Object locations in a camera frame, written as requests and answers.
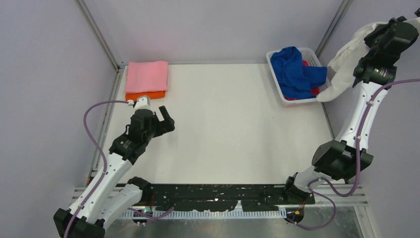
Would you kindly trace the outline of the white printed t shirt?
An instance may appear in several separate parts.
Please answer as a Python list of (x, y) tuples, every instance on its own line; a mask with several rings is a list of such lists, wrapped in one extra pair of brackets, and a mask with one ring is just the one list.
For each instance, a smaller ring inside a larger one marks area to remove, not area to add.
[(316, 99), (319, 102), (332, 101), (353, 85), (355, 80), (354, 69), (359, 60), (369, 51), (364, 38), (372, 33), (376, 27), (384, 24), (385, 22), (374, 22), (358, 29), (351, 40), (336, 53), (335, 57), (328, 63), (328, 67), (335, 72), (335, 75), (331, 79), (331, 85), (317, 95)]

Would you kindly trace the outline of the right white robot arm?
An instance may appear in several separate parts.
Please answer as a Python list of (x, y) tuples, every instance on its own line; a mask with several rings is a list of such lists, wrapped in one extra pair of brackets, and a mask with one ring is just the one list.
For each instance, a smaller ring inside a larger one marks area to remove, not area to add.
[(302, 203), (315, 187), (332, 180), (359, 183), (361, 171), (373, 161), (368, 153), (370, 130), (378, 107), (396, 84), (395, 64), (419, 34), (419, 18), (392, 18), (360, 28), (337, 52), (328, 64), (335, 72), (331, 85), (317, 100), (332, 101), (351, 88), (350, 113), (336, 138), (317, 148), (312, 164), (287, 179), (282, 191), (285, 201)]

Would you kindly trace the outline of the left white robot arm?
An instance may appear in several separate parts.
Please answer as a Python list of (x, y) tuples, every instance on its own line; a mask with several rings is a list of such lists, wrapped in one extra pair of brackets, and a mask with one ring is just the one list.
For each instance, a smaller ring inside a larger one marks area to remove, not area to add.
[(111, 192), (120, 179), (145, 152), (150, 141), (175, 129), (174, 120), (164, 106), (160, 121), (150, 107), (148, 96), (128, 100), (134, 114), (125, 131), (112, 143), (109, 154), (99, 148), (103, 165), (83, 193), (66, 210), (58, 209), (53, 220), (61, 238), (103, 238), (110, 225), (131, 206), (147, 205), (152, 198), (151, 184), (132, 178), (112, 199)]

